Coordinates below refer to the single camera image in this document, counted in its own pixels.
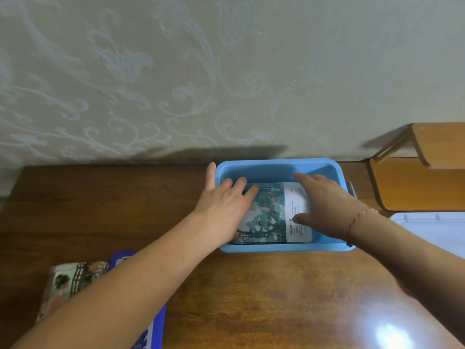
bracelet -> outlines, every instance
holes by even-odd
[[[363,212],[358,213],[358,214],[355,216],[355,218],[352,220],[352,223],[350,223],[349,229],[347,230],[347,242],[346,242],[346,244],[347,244],[348,247],[352,247],[352,246],[353,246],[353,244],[350,242],[350,237],[349,237],[349,231],[350,231],[350,229],[352,229],[352,227],[353,227],[353,225],[355,224],[355,221],[357,220],[357,218],[361,217],[362,215],[364,215],[365,213],[368,213],[368,212],[376,212],[376,213],[377,213],[378,211],[375,210],[374,208],[367,209],[366,211],[363,211]]]

wall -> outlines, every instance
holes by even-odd
[[[464,121],[464,0],[0,0],[0,181],[25,165],[362,159]]]

blue plastic container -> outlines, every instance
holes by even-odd
[[[346,180],[338,163],[332,159],[271,159],[271,160],[232,160],[221,163],[216,168],[215,184],[218,187],[224,179],[235,182],[241,176],[248,183],[296,182],[293,173],[320,174],[337,182],[347,191]],[[312,241],[304,244],[265,244],[233,245],[220,247],[224,252],[293,252],[293,251],[349,251],[342,240],[329,238],[312,230]]]
[[[134,254],[136,254],[134,251],[120,251],[115,253],[108,265],[108,270],[112,270],[125,259],[130,258]],[[150,323],[148,328],[141,334],[131,349],[161,349],[163,325],[165,324],[165,312],[166,305],[162,307],[154,321]]]

wooden chair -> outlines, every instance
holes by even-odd
[[[392,158],[408,142],[418,158]],[[370,159],[390,211],[465,210],[465,123],[416,123]]]

hand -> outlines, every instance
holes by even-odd
[[[259,192],[252,186],[242,195],[246,187],[246,178],[239,178],[233,186],[231,179],[224,180],[215,187],[215,163],[210,163],[206,170],[205,189],[202,191],[194,214],[200,215],[206,223],[206,229],[216,242],[216,247],[231,241],[237,233],[237,227],[244,217],[253,199]]]
[[[323,175],[295,173],[293,176],[305,188],[311,202],[311,213],[296,214],[294,223],[307,225],[326,236],[347,241],[352,220],[370,207]]]

